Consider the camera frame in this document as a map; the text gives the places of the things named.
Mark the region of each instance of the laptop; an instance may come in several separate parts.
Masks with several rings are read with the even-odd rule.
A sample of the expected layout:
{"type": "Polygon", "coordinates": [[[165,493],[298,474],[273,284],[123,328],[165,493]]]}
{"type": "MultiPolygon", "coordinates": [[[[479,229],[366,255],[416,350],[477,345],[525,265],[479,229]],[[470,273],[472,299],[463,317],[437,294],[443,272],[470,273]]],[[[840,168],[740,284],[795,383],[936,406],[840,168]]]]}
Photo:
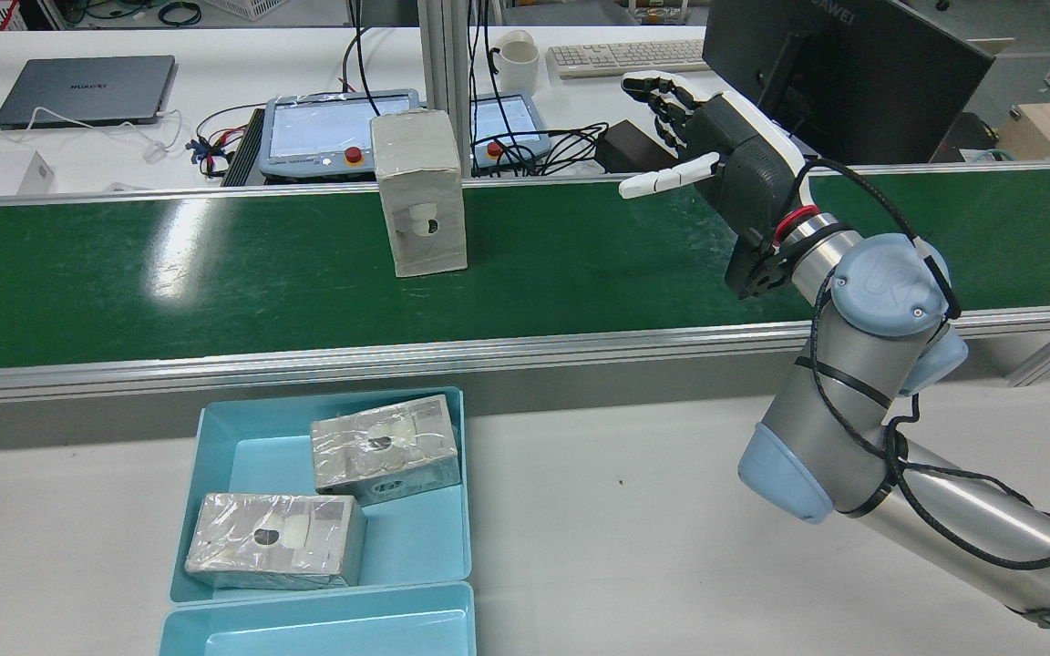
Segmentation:
{"type": "Polygon", "coordinates": [[[30,59],[0,108],[1,129],[76,128],[35,107],[87,125],[159,121],[174,73],[171,55],[138,58],[30,59]]]}

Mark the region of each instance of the plastic wrap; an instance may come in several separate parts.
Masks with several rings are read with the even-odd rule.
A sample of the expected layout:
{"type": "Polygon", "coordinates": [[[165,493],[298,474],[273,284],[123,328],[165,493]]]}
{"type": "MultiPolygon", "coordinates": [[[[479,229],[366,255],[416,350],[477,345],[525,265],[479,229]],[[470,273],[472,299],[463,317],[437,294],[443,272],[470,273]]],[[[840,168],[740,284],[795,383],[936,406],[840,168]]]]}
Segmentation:
{"type": "Polygon", "coordinates": [[[365,532],[349,495],[208,493],[184,570],[213,587],[358,585],[365,532]]]}
{"type": "Polygon", "coordinates": [[[315,489],[363,506],[460,483],[445,396],[310,424],[315,489]]]}
{"type": "Polygon", "coordinates": [[[466,269],[461,163],[448,114],[376,117],[371,145],[396,277],[466,269]]]}

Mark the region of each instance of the keyboard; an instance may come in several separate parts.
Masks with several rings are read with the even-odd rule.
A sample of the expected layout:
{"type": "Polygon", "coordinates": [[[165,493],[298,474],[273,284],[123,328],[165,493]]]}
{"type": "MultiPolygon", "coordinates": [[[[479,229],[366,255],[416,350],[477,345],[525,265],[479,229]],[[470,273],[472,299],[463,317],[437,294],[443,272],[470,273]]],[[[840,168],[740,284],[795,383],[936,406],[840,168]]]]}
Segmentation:
{"type": "Polygon", "coordinates": [[[636,70],[668,72],[708,70],[704,62],[704,40],[634,41],[554,45],[546,52],[549,65],[562,79],[609,78],[636,70]]]}

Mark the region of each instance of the white desk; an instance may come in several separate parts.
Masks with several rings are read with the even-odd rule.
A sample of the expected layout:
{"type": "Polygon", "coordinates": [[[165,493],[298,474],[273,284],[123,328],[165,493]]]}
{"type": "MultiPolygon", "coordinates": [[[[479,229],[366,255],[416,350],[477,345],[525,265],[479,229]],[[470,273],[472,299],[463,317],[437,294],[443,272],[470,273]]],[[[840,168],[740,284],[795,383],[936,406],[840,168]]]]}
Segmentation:
{"type": "MultiPolygon", "coordinates": [[[[491,40],[505,28],[491,29],[491,40]]],[[[633,26],[633,28],[545,28],[532,31],[539,48],[560,43],[702,38],[696,26],[633,26]]],[[[293,96],[338,88],[342,49],[354,30],[342,28],[207,29],[207,30],[76,30],[0,33],[0,105],[27,59],[84,58],[107,55],[176,56],[178,70],[166,109],[180,109],[184,129],[174,153],[159,163],[145,163],[147,145],[125,128],[105,128],[114,137],[88,129],[33,130],[24,146],[0,135],[0,150],[33,148],[55,170],[52,192],[92,194],[109,184],[124,183],[149,190],[194,190],[216,187],[189,162],[183,145],[197,121],[225,107],[264,103],[274,96],[293,96]]],[[[363,37],[368,81],[372,90],[412,87],[424,94],[424,67],[419,30],[371,29],[363,37]]],[[[491,91],[484,59],[478,58],[480,92],[491,91]]],[[[349,78],[358,87],[358,70],[351,61],[349,78]]],[[[711,72],[689,73],[705,87],[722,83],[711,72]]],[[[581,128],[596,121],[630,120],[649,129],[653,118],[646,105],[621,91],[620,79],[560,80],[542,62],[534,100],[549,128],[581,128]]],[[[210,121],[205,132],[245,123],[249,109],[210,121]]],[[[171,115],[154,126],[142,126],[151,139],[169,142],[176,129],[171,115]]],[[[20,136],[18,130],[9,133],[20,136]]]]}
{"type": "MultiPolygon", "coordinates": [[[[1050,655],[1047,632],[861,524],[807,526],[741,485],[791,360],[571,373],[556,381],[571,404],[717,395],[470,418],[480,655],[1050,655]]],[[[1007,389],[968,362],[922,414],[909,437],[1050,510],[1050,379],[1007,389]]],[[[0,655],[155,652],[191,453],[186,439],[0,452],[0,655]]]]}

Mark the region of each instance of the blue bin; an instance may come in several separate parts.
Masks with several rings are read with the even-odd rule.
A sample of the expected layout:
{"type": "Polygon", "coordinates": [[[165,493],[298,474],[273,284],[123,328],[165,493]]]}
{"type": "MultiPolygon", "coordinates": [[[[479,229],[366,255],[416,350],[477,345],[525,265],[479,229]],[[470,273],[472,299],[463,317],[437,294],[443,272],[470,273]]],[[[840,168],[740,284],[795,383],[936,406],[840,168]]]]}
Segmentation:
{"type": "Polygon", "coordinates": [[[466,583],[192,606],[164,619],[160,656],[475,656],[466,583]]]}
{"type": "Polygon", "coordinates": [[[371,587],[459,581],[472,556],[467,527],[464,406],[456,387],[289,397],[222,402],[205,407],[196,428],[196,457],[184,508],[169,600],[178,607],[293,595],[355,595],[371,587]],[[445,395],[459,449],[461,485],[363,508],[368,532],[359,585],[351,589],[215,590],[184,572],[184,559],[206,493],[315,493],[310,423],[371,407],[445,395]]]}

